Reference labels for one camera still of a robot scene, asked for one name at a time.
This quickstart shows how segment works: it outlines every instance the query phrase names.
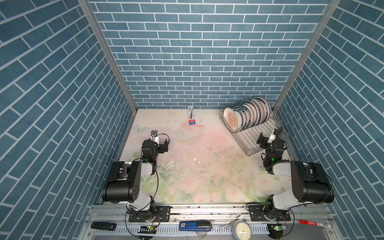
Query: toothpaste box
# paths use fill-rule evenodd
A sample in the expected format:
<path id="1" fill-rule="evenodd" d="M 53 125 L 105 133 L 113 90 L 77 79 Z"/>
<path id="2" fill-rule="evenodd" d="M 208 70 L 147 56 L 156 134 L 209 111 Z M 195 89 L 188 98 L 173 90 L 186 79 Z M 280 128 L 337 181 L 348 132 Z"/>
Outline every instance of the toothpaste box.
<path id="1" fill-rule="evenodd" d="M 188 121 L 189 121 L 189 125 L 193 125 L 196 123 L 195 121 L 195 111 L 193 109 L 193 105 L 192 106 L 188 106 Z"/>

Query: metal bracket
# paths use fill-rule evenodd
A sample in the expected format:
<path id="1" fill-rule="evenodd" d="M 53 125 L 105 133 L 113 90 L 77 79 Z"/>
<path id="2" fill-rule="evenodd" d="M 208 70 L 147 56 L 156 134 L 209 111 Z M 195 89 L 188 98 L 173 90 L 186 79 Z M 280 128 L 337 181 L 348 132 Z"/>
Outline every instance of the metal bracket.
<path id="1" fill-rule="evenodd" d="M 260 222 L 260 221 L 270 221 L 265 215 L 263 206 L 261 205 L 249 205 L 248 206 L 249 215 L 251 216 L 251 221 Z M 283 214 L 282 217 L 279 218 L 279 221 L 290 221 L 291 216 L 288 213 Z"/>
<path id="2" fill-rule="evenodd" d="M 169 222 L 170 216 L 170 206 L 156 206 L 156 212 L 160 213 L 160 222 Z M 159 221 L 159 215 L 155 215 L 154 222 Z M 131 210 L 131 214 L 129 215 L 129 222 L 145 222 L 141 218 L 141 213 L 135 210 Z"/>

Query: blue brick wall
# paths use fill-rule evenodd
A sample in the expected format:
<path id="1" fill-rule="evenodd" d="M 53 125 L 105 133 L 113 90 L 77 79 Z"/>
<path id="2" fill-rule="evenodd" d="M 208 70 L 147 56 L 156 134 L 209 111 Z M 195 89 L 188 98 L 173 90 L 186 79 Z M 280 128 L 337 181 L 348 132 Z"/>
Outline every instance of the blue brick wall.
<path id="1" fill-rule="evenodd" d="M 342 0 L 278 115 L 300 160 L 331 177 L 341 234 L 383 239 L 384 1 Z"/>
<path id="2" fill-rule="evenodd" d="M 139 108 L 276 101 L 328 0 L 91 0 Z"/>
<path id="3" fill-rule="evenodd" d="M 76 239 L 131 114 L 76 0 L 0 1 L 0 239 Z"/>

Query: floral tabletop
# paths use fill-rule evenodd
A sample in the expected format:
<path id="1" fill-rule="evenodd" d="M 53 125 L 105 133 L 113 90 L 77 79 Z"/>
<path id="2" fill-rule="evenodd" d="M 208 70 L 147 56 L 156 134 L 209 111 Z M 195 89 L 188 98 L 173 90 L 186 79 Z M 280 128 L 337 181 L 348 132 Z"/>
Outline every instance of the floral tabletop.
<path id="1" fill-rule="evenodd" d="M 291 189 L 289 177 L 268 174 L 260 154 L 246 156 L 218 116 L 218 110 L 140 109 L 121 161 L 140 157 L 152 130 L 170 137 L 168 152 L 159 154 L 156 202 L 264 202 L 270 194 Z M 156 175 L 142 177 L 140 191 L 153 195 Z"/>

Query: white plate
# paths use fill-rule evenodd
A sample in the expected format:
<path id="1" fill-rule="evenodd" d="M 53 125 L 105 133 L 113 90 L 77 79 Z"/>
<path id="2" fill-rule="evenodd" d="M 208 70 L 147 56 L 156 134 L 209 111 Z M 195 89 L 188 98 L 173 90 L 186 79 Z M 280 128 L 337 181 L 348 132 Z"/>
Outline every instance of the white plate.
<path id="1" fill-rule="evenodd" d="M 260 118 L 261 118 L 260 107 L 256 103 L 255 99 L 245 100 L 244 102 L 247 102 L 252 107 L 252 109 L 253 109 L 253 113 L 255 114 L 255 121 L 254 121 L 252 127 L 254 127 L 254 126 L 256 126 L 259 123 Z"/>
<path id="2" fill-rule="evenodd" d="M 271 116 L 271 106 L 269 105 L 269 102 L 261 96 L 254 97 L 254 98 L 258 99 L 265 106 L 265 108 L 264 108 L 265 109 L 265 116 L 264 116 L 263 122 L 268 121 L 269 117 Z"/>
<path id="3" fill-rule="evenodd" d="M 255 125 L 255 120 L 256 118 L 258 117 L 257 116 L 257 113 L 256 112 L 256 107 L 254 105 L 254 103 L 250 100 L 244 100 L 241 102 L 241 104 L 245 107 L 247 107 L 249 110 L 250 110 L 250 113 L 251 113 L 251 124 L 249 125 L 249 127 L 253 127 Z"/>
<path id="4" fill-rule="evenodd" d="M 257 124 L 256 125 L 259 125 L 261 124 L 263 121 L 264 121 L 264 116 L 265 116 L 265 110 L 264 110 L 264 104 L 262 104 L 259 100 L 257 99 L 251 99 L 252 102 L 254 102 L 258 107 L 259 107 L 259 113 L 260 113 L 260 117 L 257 121 Z"/>
<path id="5" fill-rule="evenodd" d="M 255 122 L 255 114 L 253 113 L 253 108 L 251 107 L 250 103 L 242 104 L 244 107 L 246 107 L 249 111 L 249 124 L 248 128 L 252 127 Z"/>
<path id="6" fill-rule="evenodd" d="M 238 119 L 233 109 L 230 107 L 226 107 L 223 112 L 223 117 L 231 128 L 230 130 L 232 132 L 236 132 L 238 128 Z"/>
<path id="7" fill-rule="evenodd" d="M 237 107 L 233 107 L 232 109 L 237 118 L 237 129 L 235 132 L 240 132 L 243 129 L 244 116 L 241 113 L 240 109 L 238 109 Z"/>
<path id="8" fill-rule="evenodd" d="M 240 104 L 238 107 L 241 108 L 243 114 L 245 115 L 246 118 L 246 124 L 244 125 L 244 129 L 247 129 L 251 126 L 251 109 L 247 108 L 246 106 Z"/>
<path id="9" fill-rule="evenodd" d="M 248 114 L 247 112 L 245 111 L 245 109 L 243 109 L 244 107 L 243 106 L 235 106 L 233 107 L 235 109 L 238 109 L 239 110 L 239 113 L 241 114 L 242 116 L 242 121 L 243 121 L 243 126 L 239 129 L 237 129 L 237 132 L 240 132 L 240 131 L 243 131 L 244 129 L 247 128 L 247 124 L 248 124 Z"/>

